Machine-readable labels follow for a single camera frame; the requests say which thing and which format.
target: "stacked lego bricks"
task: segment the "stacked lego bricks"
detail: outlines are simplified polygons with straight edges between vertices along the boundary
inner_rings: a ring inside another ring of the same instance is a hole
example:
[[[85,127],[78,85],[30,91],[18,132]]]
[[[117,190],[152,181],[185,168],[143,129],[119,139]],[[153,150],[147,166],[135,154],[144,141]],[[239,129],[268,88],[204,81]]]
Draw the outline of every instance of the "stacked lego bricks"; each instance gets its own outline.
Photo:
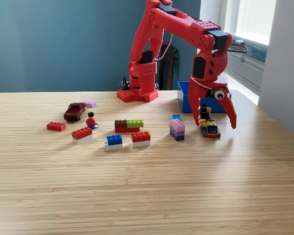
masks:
[[[122,136],[120,134],[107,136],[107,141],[102,142],[102,146],[104,151],[122,149]]]
[[[114,128],[116,133],[139,132],[140,127],[144,127],[144,122],[143,120],[140,120],[140,119],[114,121]]]
[[[201,114],[200,114],[200,129],[202,136],[210,138],[220,138],[221,133],[216,125],[214,117],[210,116],[211,108],[208,108],[206,105],[202,105]]]
[[[88,127],[84,127],[72,132],[73,142],[80,144],[93,139],[93,131]]]
[[[179,119],[172,119],[170,121],[170,135],[176,141],[183,141],[185,139],[185,126]]]
[[[141,147],[150,145],[150,134],[148,131],[131,134],[132,146]]]

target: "robot eye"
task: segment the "robot eye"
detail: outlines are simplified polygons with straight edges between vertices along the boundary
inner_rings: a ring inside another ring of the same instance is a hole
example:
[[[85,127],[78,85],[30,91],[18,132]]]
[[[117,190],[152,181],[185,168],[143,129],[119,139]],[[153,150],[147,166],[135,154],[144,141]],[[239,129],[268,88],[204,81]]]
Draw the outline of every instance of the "robot eye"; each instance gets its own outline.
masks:
[[[223,99],[224,98],[224,92],[223,91],[215,92],[215,98],[216,99]]]

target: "blue wall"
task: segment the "blue wall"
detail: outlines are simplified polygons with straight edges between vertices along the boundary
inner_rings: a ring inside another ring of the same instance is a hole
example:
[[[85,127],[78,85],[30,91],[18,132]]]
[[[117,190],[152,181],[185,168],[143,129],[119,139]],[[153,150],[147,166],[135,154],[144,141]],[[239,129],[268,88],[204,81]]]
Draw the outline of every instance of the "blue wall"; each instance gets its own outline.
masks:
[[[0,92],[117,90],[145,3],[0,0]],[[173,1],[195,17],[199,5]],[[180,54],[179,79],[188,80],[196,49],[179,38],[172,45]]]

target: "white wall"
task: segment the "white wall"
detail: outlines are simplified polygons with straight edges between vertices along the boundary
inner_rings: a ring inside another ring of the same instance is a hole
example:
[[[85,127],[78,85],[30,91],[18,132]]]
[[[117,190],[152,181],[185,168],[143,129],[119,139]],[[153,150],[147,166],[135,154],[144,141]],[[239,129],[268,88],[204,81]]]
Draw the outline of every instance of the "white wall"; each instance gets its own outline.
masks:
[[[199,18],[220,24],[222,0],[201,0]]]
[[[294,133],[294,0],[277,0],[259,106]]]

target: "blue container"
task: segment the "blue container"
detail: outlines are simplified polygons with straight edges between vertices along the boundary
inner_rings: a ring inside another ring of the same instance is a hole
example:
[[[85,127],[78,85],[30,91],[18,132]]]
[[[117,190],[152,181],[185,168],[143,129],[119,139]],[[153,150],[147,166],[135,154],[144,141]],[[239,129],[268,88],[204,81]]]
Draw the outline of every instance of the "blue container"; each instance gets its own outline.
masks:
[[[180,108],[183,113],[191,113],[192,109],[188,101],[188,86],[190,82],[177,82],[177,99]],[[208,97],[201,99],[200,101],[200,112],[202,105],[205,104],[211,108],[212,113],[225,113],[224,108],[217,102],[214,97]]]

